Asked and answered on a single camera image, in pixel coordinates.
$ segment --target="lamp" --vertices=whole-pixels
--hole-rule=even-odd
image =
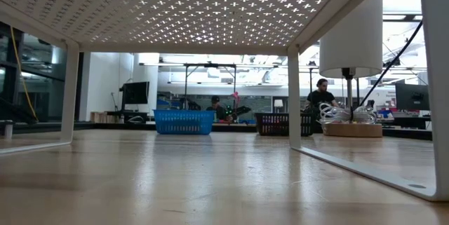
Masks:
[[[347,80],[352,107],[353,78],[382,71],[382,0],[365,0],[320,40],[320,75]]]
[[[279,113],[280,108],[283,107],[282,100],[274,100],[274,107],[277,109],[277,113]]]

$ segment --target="black plastic basket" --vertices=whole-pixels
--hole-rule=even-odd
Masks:
[[[288,114],[255,113],[257,131],[260,135],[288,136]],[[301,113],[301,136],[308,137],[314,133],[312,115]]]

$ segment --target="person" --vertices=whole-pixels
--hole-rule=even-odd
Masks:
[[[335,97],[332,93],[328,92],[328,80],[319,79],[316,83],[318,88],[307,96],[306,107],[310,107],[311,104],[314,108],[318,108],[320,103],[325,102],[331,104],[334,107],[339,107],[338,103],[335,101]]]
[[[227,116],[226,109],[220,105],[220,98],[217,95],[212,96],[210,102],[212,102],[212,107],[208,107],[207,110],[215,110],[217,119],[232,121],[232,116]]]

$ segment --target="tangled cables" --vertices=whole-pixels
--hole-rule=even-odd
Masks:
[[[321,103],[320,109],[320,122],[324,123],[348,123],[352,121],[355,123],[376,123],[376,115],[373,112],[373,108],[370,107],[358,107],[351,114],[351,109],[342,109],[339,107],[333,107],[327,103]]]

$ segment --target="white perforated shelf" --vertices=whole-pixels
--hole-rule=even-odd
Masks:
[[[329,0],[2,0],[79,43],[288,46]]]

